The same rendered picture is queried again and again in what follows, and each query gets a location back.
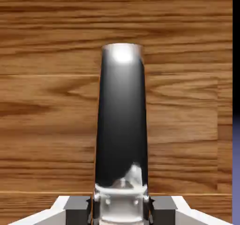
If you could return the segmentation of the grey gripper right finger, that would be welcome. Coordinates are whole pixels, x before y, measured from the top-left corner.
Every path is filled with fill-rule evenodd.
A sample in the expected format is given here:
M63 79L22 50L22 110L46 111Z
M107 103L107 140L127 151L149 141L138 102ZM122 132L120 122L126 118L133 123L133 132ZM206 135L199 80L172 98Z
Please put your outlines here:
M182 196L153 196L153 225L233 225L190 208Z

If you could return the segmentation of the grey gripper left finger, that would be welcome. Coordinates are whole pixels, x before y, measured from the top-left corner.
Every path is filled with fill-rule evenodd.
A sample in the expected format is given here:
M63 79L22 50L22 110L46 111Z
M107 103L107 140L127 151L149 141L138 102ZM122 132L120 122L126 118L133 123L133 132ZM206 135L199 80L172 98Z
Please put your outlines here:
M61 195L51 208L8 225L91 225L91 197Z

